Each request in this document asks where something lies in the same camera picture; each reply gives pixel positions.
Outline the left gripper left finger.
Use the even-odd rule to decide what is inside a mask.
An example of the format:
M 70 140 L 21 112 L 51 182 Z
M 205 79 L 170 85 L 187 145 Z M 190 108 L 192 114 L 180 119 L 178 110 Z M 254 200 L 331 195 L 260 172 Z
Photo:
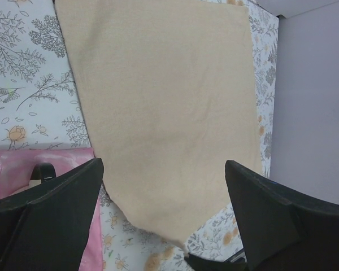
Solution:
M 103 171 L 94 158 L 0 199 L 0 270 L 78 270 Z

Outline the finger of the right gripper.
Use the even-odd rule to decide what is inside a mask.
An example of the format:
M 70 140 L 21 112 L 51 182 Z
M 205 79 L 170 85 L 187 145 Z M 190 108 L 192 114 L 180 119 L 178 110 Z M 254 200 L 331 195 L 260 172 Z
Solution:
M 185 256 L 186 263 L 195 271 L 243 271 L 247 270 L 247 263 L 219 262 L 203 259 L 196 255 Z

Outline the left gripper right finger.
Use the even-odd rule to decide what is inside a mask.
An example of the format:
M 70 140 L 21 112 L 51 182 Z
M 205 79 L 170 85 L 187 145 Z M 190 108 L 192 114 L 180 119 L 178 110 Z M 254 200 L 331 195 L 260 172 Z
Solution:
M 249 270 L 339 270 L 339 205 L 225 164 Z

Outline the beige cloth napkin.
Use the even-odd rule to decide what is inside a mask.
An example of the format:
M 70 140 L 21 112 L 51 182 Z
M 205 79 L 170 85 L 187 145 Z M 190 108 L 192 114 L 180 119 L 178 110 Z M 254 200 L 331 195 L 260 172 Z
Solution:
M 135 227 L 184 248 L 229 202 L 225 163 L 260 173 L 248 9 L 56 1 L 103 183 Z

